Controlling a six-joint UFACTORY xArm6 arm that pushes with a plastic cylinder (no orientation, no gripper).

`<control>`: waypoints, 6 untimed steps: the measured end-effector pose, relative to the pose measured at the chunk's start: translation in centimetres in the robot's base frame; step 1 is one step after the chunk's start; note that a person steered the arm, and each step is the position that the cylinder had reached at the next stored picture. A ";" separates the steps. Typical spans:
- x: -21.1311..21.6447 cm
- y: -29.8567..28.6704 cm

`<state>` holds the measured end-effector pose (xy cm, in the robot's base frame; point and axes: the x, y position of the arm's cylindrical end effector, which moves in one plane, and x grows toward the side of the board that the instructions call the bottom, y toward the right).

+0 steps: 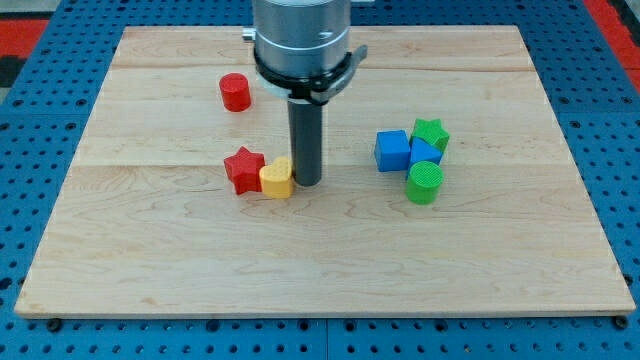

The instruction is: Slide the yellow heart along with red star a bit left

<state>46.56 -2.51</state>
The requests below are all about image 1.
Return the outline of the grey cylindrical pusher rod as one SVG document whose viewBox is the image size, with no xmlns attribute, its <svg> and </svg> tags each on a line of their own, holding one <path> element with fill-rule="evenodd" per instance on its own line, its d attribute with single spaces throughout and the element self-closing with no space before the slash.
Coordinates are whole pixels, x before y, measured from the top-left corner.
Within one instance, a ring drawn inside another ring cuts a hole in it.
<svg viewBox="0 0 640 360">
<path fill-rule="evenodd" d="M 293 176 L 298 185 L 316 185 L 322 177 L 322 107 L 287 103 Z"/>
</svg>

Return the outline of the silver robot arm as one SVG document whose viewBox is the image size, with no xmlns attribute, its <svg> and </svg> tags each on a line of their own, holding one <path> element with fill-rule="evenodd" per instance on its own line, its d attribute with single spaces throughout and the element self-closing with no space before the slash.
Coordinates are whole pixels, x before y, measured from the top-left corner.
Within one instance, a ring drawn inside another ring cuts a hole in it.
<svg viewBox="0 0 640 360">
<path fill-rule="evenodd" d="M 253 44 L 263 86 L 287 101 L 295 182 L 322 178 L 323 107 L 342 92 L 366 59 L 368 47 L 349 48 L 349 0 L 253 0 Z"/>
</svg>

